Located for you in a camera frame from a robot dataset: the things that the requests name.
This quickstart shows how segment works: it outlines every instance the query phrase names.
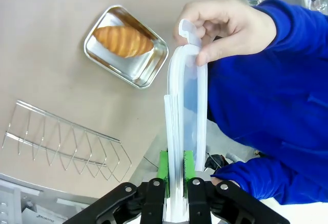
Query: green tape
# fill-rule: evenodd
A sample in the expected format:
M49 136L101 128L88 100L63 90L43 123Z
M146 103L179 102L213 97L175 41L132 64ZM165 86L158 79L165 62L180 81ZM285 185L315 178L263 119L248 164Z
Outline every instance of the green tape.
M183 186L184 196L187 196L187 183L190 179L196 177L193 151L183 152Z
M157 178L161 178L165 182L166 198L170 197L169 188L169 154L167 151L159 153L159 166L157 171Z

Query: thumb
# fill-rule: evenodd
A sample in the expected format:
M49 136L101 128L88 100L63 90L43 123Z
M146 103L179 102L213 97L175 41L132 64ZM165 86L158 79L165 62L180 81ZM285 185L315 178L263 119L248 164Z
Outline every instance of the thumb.
M240 38L237 33L204 46L197 57L197 65L202 66L227 56L241 55L240 46L242 42Z

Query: stack of plastic lids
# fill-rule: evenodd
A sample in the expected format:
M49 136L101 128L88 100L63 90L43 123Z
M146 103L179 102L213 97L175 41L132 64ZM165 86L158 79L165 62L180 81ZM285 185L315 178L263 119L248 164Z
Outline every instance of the stack of plastic lids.
M202 171L206 150L208 73L207 65L196 66L201 39L196 27L185 19L179 24L179 34L188 44L178 47L171 58L168 94L164 96L170 177L166 221L171 222L188 219L187 200L183 198L183 151L193 151L195 170Z

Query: croissant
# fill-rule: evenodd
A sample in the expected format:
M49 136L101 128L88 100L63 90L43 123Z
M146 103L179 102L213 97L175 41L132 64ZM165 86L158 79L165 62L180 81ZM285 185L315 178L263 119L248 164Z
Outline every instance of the croissant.
M93 35L109 51L125 58L140 56L154 47L149 38L128 26L97 28Z

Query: rack wire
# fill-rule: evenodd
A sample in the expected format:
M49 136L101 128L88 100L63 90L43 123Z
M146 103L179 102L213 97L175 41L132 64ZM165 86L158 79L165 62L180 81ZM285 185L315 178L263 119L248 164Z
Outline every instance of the rack wire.
M87 169L95 178L121 182L132 162L122 143L115 138L72 123L21 100L16 102L2 149L9 140L17 141L18 155L24 145L32 148L32 159L46 153L49 166L59 159L64 170L73 164L79 174Z

